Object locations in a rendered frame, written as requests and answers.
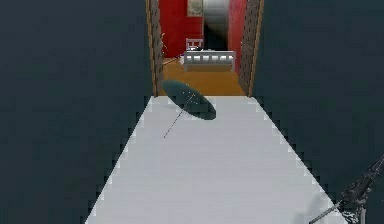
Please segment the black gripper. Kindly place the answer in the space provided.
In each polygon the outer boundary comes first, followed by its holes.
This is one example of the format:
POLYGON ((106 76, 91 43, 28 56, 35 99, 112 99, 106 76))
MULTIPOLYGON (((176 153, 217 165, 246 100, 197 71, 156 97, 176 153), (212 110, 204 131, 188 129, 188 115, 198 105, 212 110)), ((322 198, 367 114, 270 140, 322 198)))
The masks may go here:
POLYGON ((346 189, 341 193, 341 201, 337 202, 332 207, 326 209, 317 217, 313 218, 308 222, 308 224, 315 224, 329 213, 338 209, 340 207, 340 211, 348 211, 352 208, 352 206, 360 207, 359 208, 359 218, 360 224, 366 224, 366 203, 368 199, 368 193, 371 191, 370 186, 372 185, 372 179, 369 177, 362 177, 358 179, 356 182, 349 185, 346 189))

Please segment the dark teal open umbrella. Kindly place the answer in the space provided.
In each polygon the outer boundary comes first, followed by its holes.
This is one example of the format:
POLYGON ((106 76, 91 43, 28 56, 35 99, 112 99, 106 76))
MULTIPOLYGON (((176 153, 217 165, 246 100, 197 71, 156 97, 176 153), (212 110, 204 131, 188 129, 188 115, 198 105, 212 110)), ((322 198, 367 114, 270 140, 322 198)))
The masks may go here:
POLYGON ((181 109, 181 112, 167 130, 165 136, 168 135, 183 112, 208 121, 214 120, 217 117, 213 104, 202 93, 191 86, 177 80, 165 80, 162 82, 162 88, 166 96, 181 109))

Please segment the white slatted bed frame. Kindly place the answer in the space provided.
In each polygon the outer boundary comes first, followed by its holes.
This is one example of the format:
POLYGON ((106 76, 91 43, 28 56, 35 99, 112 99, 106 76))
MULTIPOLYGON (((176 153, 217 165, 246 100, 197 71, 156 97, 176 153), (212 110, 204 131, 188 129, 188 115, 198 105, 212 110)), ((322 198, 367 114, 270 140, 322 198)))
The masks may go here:
POLYGON ((187 72, 188 68, 193 65, 230 65, 231 70, 235 70, 235 51, 185 51, 183 58, 185 72, 187 72))

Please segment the framed pale wall picture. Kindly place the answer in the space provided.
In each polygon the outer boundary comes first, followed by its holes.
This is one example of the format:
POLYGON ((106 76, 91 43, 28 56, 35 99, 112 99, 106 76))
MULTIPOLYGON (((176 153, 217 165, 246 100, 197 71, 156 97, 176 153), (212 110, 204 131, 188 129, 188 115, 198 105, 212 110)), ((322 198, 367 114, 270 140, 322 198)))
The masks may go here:
POLYGON ((202 17, 203 0, 187 0, 187 15, 189 17, 202 17))

